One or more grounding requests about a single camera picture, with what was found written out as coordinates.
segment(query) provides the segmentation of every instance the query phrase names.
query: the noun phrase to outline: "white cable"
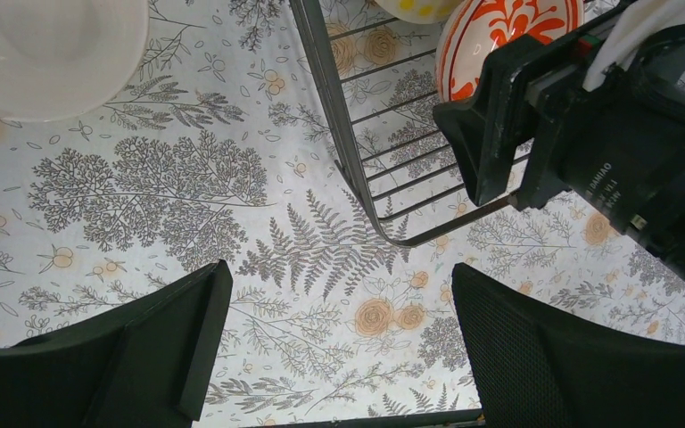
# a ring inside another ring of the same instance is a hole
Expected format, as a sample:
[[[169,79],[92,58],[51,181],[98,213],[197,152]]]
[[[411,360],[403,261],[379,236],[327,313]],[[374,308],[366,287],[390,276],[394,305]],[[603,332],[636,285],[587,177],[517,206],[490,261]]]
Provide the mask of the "white cable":
[[[593,91],[613,64],[628,69],[642,41],[661,29],[685,23],[685,0],[639,0],[623,11],[587,70],[582,87]]]

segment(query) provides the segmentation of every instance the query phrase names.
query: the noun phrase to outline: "rack wire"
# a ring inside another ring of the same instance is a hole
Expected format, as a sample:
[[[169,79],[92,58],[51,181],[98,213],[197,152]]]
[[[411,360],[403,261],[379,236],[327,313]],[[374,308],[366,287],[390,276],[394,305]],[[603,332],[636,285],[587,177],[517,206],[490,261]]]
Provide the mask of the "rack wire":
[[[419,210],[429,206],[430,204],[436,203],[437,201],[447,198],[454,193],[460,193],[465,190],[463,183],[459,180],[460,175],[457,174],[458,164],[453,161],[448,165],[440,166],[435,170],[427,171],[427,173],[424,175],[410,177],[408,182],[402,184],[396,183],[395,187],[387,189],[381,193],[374,194],[372,192],[372,184],[376,180],[379,180],[385,176],[392,176],[393,174],[402,171],[404,168],[407,168],[416,162],[432,158],[439,153],[446,151],[450,151],[450,153],[452,153],[452,149],[450,144],[448,144],[448,142],[443,138],[443,145],[426,152],[420,152],[409,159],[401,162],[395,162],[394,164],[385,167],[384,162],[382,162],[382,158],[385,155],[391,154],[398,150],[414,149],[415,151],[419,142],[437,135],[442,136],[440,131],[436,130],[435,127],[435,130],[432,132],[427,132],[421,136],[416,136],[406,142],[395,144],[382,151],[369,153],[366,156],[362,156],[361,152],[359,151],[359,144],[356,139],[354,127],[370,121],[374,121],[376,123],[377,120],[381,120],[384,114],[398,111],[408,104],[423,103],[430,97],[435,97],[437,91],[434,90],[401,103],[387,105],[386,108],[382,110],[373,111],[370,114],[358,119],[351,119],[351,114],[347,107],[345,94],[343,92],[343,85],[353,81],[354,79],[364,78],[382,70],[397,67],[406,62],[424,59],[431,60],[432,56],[435,55],[436,49],[427,49],[423,52],[412,54],[407,58],[387,63],[384,66],[375,67],[371,70],[365,70],[353,76],[341,78],[335,65],[332,43],[337,39],[376,29],[378,27],[395,23],[399,20],[396,18],[386,19],[330,36],[327,33],[325,17],[319,2],[306,0],[291,1],[290,5],[293,9],[293,15],[295,17],[295,21],[301,36],[301,41],[307,55],[311,74],[316,82],[322,108],[326,115],[327,124],[330,128],[330,134],[334,140],[334,147],[339,158],[335,161],[335,163],[337,168],[342,173],[345,182],[350,187],[352,193],[358,199],[364,211],[367,213],[373,228],[378,234],[380,234],[388,242],[395,245],[406,247],[418,246],[422,243],[432,241],[439,236],[445,235],[459,227],[472,223],[479,218],[492,214],[495,211],[501,210],[509,205],[508,197],[505,196],[494,202],[483,205],[482,207],[474,208],[473,210],[463,213],[460,216],[456,216],[455,218],[447,219],[446,221],[436,221],[431,228],[417,233],[417,235],[403,238],[389,235],[388,231],[393,230],[392,226],[390,226],[393,221],[414,213],[418,213]],[[518,157],[516,159],[516,164],[525,161],[525,159],[526,158],[524,156]],[[365,165],[372,161],[379,162],[381,165],[383,165],[383,169],[373,175],[368,175]],[[377,209],[378,202],[389,200],[395,196],[406,195],[406,193],[413,190],[415,185],[422,185],[427,182],[432,182],[432,180],[436,179],[437,177],[446,177],[448,175],[453,178],[452,181],[454,182],[454,185],[438,192],[437,194],[433,193],[424,199],[416,201],[413,201],[414,198],[404,197],[404,200],[410,200],[413,203],[394,212],[391,210],[382,212],[383,210],[381,210],[381,208],[380,210]]]

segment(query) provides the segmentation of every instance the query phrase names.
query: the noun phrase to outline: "orange patterned plate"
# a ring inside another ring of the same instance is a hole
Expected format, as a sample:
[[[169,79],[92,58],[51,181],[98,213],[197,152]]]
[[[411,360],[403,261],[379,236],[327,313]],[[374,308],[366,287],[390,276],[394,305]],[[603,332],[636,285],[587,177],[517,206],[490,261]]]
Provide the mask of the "orange patterned plate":
[[[547,44],[583,20],[582,0],[466,0],[448,19],[437,45],[440,98],[471,96],[493,50],[523,34]]]

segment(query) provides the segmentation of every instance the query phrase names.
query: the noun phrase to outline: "floral wallpaper surface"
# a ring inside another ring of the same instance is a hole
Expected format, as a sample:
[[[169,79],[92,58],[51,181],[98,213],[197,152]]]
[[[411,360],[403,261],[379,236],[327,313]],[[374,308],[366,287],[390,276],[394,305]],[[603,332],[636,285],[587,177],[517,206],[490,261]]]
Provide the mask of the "floral wallpaper surface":
[[[354,119],[433,90],[430,55],[376,69],[432,49],[440,24],[350,34],[389,15],[362,0],[322,7],[328,32],[348,34],[332,46],[341,76],[368,73],[344,84]],[[377,235],[334,166],[287,2],[150,0],[150,11],[143,60],[116,98],[75,119],[0,120],[0,347],[218,259],[235,287],[196,426],[480,407],[452,307],[459,262],[579,317],[685,344],[685,283],[575,195],[414,249]],[[433,103],[358,128],[359,149],[431,132]],[[440,144],[429,136],[418,150]],[[367,171],[416,157],[410,150]],[[439,152],[391,179],[452,162]],[[469,210],[452,195],[390,232],[412,235],[431,216]]]

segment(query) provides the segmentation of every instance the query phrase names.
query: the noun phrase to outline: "yellow polka dot dish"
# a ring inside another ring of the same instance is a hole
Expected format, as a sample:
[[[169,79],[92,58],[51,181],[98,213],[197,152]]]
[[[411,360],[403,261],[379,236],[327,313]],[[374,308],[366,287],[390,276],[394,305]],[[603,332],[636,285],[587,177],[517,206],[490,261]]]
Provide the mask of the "yellow polka dot dish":
[[[377,0],[395,18],[415,24],[445,21],[462,0]]]

